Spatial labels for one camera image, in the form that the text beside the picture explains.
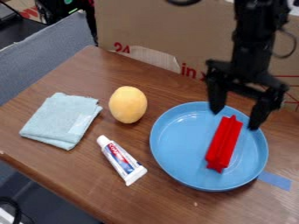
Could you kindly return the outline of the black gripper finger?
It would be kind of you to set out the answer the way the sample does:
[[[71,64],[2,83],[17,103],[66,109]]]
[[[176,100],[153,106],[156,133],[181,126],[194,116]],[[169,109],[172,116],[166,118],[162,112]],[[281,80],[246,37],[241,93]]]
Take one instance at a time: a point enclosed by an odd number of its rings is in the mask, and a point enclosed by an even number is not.
[[[261,96],[250,110],[249,121],[246,127],[256,130],[260,124],[266,120],[269,113],[273,111],[272,99]]]
[[[225,85],[218,80],[216,80],[214,77],[206,79],[206,89],[209,110],[213,114],[217,114],[225,106],[228,90]]]

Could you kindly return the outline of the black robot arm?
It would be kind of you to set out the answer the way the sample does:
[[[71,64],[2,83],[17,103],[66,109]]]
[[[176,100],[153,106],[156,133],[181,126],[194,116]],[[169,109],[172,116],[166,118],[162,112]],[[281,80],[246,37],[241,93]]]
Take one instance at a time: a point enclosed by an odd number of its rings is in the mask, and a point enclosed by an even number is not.
[[[276,32],[286,23],[285,0],[234,0],[236,29],[230,61],[209,59],[205,83],[209,109],[217,113],[229,91],[256,100],[246,127],[256,130],[281,107],[288,85],[268,72]]]

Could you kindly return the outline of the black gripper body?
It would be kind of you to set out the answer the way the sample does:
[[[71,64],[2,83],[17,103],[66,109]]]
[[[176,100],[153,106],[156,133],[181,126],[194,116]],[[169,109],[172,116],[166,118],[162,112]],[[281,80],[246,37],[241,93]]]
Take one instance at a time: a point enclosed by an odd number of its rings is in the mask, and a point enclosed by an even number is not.
[[[269,45],[234,44],[230,61],[208,59],[206,79],[214,77],[228,91],[257,101],[261,96],[272,99],[273,110],[281,107],[288,85],[268,72]]]

